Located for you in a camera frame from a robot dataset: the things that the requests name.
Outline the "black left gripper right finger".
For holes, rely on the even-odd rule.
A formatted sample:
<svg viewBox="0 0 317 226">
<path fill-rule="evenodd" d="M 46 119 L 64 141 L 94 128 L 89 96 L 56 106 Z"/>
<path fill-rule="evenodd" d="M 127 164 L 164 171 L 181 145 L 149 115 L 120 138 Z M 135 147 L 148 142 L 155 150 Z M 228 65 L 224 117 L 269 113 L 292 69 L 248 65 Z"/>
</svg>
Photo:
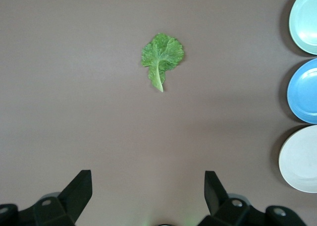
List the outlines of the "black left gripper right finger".
<svg viewBox="0 0 317 226">
<path fill-rule="evenodd" d="M 264 226 L 265 214 L 255 209 L 248 199 L 228 194 L 215 171 L 205 172 L 204 197 L 210 214 L 200 226 Z"/>
</svg>

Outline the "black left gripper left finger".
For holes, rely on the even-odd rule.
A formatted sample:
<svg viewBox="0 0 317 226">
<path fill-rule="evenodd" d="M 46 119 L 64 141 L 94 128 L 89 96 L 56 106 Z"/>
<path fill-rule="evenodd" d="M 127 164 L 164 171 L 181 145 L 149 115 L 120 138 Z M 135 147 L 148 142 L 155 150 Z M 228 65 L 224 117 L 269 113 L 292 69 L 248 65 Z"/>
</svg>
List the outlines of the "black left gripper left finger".
<svg viewBox="0 0 317 226">
<path fill-rule="evenodd" d="M 48 195 L 18 213 L 19 226 L 74 226 L 93 193 L 92 173 L 80 171 L 57 196 Z"/>
</svg>

